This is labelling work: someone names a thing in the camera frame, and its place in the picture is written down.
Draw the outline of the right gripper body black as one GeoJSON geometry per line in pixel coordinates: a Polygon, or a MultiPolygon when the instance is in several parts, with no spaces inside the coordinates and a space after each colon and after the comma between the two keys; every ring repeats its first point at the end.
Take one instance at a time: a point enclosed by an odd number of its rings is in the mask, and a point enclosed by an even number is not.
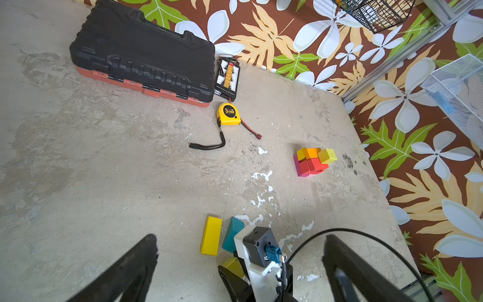
{"type": "Polygon", "coordinates": [[[283,289],[282,268],[279,264],[271,264],[265,269],[258,270],[255,269],[255,266],[247,268],[244,262],[244,271],[250,280],[255,301],[297,301],[293,295],[293,270],[292,265],[286,265],[284,269],[286,285],[283,289]]]}

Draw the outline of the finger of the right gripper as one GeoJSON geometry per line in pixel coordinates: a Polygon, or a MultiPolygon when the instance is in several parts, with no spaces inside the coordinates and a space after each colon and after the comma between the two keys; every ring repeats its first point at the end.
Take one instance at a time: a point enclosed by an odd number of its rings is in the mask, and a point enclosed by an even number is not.
{"type": "Polygon", "coordinates": [[[232,302],[255,301],[254,292],[246,272],[245,272],[245,280],[241,280],[241,279],[235,280],[231,278],[222,278],[222,277],[221,277],[221,280],[225,285],[225,288],[227,289],[230,300],[232,302]]]}

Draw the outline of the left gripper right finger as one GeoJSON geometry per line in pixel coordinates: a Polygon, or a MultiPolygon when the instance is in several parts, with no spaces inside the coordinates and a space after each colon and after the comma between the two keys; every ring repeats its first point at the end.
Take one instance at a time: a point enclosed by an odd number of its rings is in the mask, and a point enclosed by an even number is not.
{"type": "Polygon", "coordinates": [[[322,262],[335,301],[410,301],[337,236],[328,235],[322,262]]]}

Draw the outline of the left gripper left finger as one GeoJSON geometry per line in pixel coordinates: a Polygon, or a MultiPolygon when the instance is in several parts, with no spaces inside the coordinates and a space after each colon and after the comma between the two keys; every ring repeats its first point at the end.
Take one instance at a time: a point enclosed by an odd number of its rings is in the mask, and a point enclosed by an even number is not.
{"type": "Polygon", "coordinates": [[[69,300],[145,301],[157,259],[157,238],[148,234],[69,300]]]}

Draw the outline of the lime green cube front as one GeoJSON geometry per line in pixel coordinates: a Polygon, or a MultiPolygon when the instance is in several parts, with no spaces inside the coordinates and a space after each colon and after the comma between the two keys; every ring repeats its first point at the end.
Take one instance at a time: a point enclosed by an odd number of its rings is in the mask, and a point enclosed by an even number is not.
{"type": "Polygon", "coordinates": [[[230,257],[218,266],[222,278],[245,280],[245,271],[237,257],[230,257]]]}

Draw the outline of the lime green cube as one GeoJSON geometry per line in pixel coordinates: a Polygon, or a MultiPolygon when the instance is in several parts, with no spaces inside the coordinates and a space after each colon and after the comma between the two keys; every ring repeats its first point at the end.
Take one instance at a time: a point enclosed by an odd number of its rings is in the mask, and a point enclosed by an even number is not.
{"type": "Polygon", "coordinates": [[[222,278],[245,280],[245,271],[237,257],[230,257],[218,266],[222,278]]]}
{"type": "Polygon", "coordinates": [[[325,148],[319,151],[318,158],[322,164],[326,164],[326,165],[329,165],[338,159],[335,151],[331,148],[325,148]]]}

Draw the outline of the yellow rectangular block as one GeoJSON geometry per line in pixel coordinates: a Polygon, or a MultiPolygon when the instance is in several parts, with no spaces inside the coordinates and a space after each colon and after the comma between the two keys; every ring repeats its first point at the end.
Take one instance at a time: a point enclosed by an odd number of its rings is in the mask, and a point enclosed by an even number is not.
{"type": "Polygon", "coordinates": [[[217,256],[223,220],[221,218],[209,216],[206,220],[200,253],[204,255],[217,256]]]}

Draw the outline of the teal block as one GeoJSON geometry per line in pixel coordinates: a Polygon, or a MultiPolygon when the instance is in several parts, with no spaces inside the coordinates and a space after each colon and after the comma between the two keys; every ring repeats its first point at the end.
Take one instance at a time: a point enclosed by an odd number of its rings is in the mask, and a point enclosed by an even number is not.
{"type": "Polygon", "coordinates": [[[244,228],[245,224],[243,221],[232,217],[223,240],[222,248],[233,254],[236,251],[235,236],[244,228]]]}

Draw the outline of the red arch block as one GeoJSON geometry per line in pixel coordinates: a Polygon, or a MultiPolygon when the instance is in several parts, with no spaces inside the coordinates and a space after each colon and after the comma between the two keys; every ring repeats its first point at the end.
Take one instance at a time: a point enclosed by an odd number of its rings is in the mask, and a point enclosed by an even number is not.
{"type": "Polygon", "coordinates": [[[309,173],[309,168],[308,168],[306,161],[300,162],[300,168],[301,168],[303,174],[309,174],[309,176],[310,175],[316,175],[316,174],[310,174],[309,173]]]}

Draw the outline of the magenta block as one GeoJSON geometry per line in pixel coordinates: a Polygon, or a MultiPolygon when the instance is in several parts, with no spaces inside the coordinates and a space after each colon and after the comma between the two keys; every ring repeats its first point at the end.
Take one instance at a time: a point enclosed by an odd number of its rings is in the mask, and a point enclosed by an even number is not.
{"type": "Polygon", "coordinates": [[[293,158],[294,158],[294,163],[295,163],[295,166],[296,166],[296,171],[297,171],[298,177],[308,177],[309,174],[303,174],[302,173],[302,170],[300,168],[300,162],[298,160],[298,156],[294,155],[293,158]]]}

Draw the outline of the yellow arch block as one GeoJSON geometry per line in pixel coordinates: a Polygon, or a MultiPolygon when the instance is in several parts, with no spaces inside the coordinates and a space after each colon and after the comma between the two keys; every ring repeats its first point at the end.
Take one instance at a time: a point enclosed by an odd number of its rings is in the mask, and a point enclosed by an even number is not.
{"type": "Polygon", "coordinates": [[[305,161],[307,159],[307,148],[299,149],[296,155],[299,162],[305,161]]]}

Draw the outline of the orange block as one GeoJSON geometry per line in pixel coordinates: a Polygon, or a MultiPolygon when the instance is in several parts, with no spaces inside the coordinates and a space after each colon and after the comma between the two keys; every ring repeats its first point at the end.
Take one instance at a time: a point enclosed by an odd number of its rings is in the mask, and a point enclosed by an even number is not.
{"type": "Polygon", "coordinates": [[[304,149],[304,156],[305,159],[317,159],[319,156],[318,154],[321,152],[320,148],[305,148],[304,149]]]}

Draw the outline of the yellow tape measure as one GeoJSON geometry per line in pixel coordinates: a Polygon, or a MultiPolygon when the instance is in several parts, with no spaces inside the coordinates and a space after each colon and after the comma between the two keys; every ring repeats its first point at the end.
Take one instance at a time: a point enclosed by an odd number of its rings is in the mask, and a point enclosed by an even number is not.
{"type": "Polygon", "coordinates": [[[258,140],[262,138],[261,134],[252,130],[242,119],[240,116],[240,112],[238,108],[230,101],[229,103],[222,103],[217,111],[217,125],[219,128],[221,143],[218,145],[201,145],[198,143],[190,143],[189,148],[196,149],[196,150],[216,150],[219,148],[223,148],[226,145],[226,139],[221,129],[222,126],[235,126],[235,125],[242,125],[246,130],[248,130],[252,135],[254,135],[258,140]]]}

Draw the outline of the white mesh basket right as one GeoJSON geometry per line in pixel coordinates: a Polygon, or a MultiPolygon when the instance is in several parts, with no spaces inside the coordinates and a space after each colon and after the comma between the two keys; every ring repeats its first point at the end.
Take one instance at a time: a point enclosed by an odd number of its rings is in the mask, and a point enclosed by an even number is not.
{"type": "Polygon", "coordinates": [[[482,148],[482,60],[464,55],[433,71],[421,87],[454,125],[482,148]]]}

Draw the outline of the black tool case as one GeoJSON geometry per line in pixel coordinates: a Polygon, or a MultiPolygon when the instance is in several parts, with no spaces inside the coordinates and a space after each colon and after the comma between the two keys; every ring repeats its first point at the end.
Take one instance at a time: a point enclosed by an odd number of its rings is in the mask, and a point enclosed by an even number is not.
{"type": "Polygon", "coordinates": [[[145,19],[141,10],[98,1],[69,47],[87,78],[206,108],[215,92],[215,46],[145,19]]]}

